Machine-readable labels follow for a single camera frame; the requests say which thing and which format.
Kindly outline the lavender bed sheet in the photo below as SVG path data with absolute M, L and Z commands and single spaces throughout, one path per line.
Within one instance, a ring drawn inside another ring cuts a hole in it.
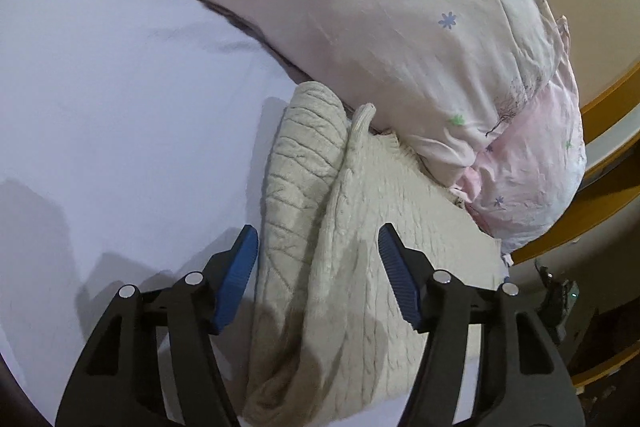
M 168 287 L 251 225 L 257 260 L 212 346 L 252 425 L 265 179 L 303 83 L 198 0 L 1 0 L 1 352 L 48 424 L 119 288 Z M 406 395 L 338 421 L 449 426 L 466 407 L 493 424 L 516 360 L 506 283 L 464 283 L 388 223 L 378 254 L 422 358 Z

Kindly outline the pink floral pillow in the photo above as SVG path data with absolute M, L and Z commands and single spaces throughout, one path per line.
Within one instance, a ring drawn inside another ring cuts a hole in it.
M 505 254 L 586 170 L 570 30 L 547 0 L 202 0 L 347 106 L 372 104 Z

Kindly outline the wooden bed frame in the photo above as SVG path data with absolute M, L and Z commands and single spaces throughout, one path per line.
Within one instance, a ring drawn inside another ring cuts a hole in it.
M 512 277 L 533 291 L 538 269 L 579 285 L 563 355 L 574 359 L 593 314 L 639 296 L 639 69 L 632 66 L 582 111 L 587 171 L 560 221 L 515 251 Z

